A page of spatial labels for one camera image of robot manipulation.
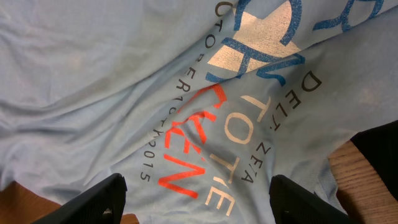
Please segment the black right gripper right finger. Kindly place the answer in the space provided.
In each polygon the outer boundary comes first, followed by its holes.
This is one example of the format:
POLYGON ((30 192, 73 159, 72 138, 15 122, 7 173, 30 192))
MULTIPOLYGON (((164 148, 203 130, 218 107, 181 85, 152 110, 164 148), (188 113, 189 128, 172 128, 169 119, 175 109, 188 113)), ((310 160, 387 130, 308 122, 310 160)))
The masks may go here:
POLYGON ((355 224, 349 216, 288 179, 271 179, 270 204, 276 224, 355 224))

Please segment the light blue printed t-shirt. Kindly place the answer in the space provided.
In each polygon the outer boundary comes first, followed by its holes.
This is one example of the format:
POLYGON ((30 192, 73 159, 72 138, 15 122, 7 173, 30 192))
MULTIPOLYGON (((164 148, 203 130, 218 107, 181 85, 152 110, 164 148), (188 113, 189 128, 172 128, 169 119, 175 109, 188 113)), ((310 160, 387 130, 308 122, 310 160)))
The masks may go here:
POLYGON ((396 119, 396 1, 1 2, 2 189, 273 223, 273 176, 339 207, 328 156, 396 119))

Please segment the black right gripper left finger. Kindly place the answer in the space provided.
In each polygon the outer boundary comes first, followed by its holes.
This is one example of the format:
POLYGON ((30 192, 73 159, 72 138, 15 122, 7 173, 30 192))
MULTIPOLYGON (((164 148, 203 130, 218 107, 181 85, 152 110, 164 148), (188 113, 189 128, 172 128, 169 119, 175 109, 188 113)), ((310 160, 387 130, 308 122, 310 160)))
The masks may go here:
POLYGON ((34 224, 119 224, 126 192, 124 177, 112 174, 34 224))

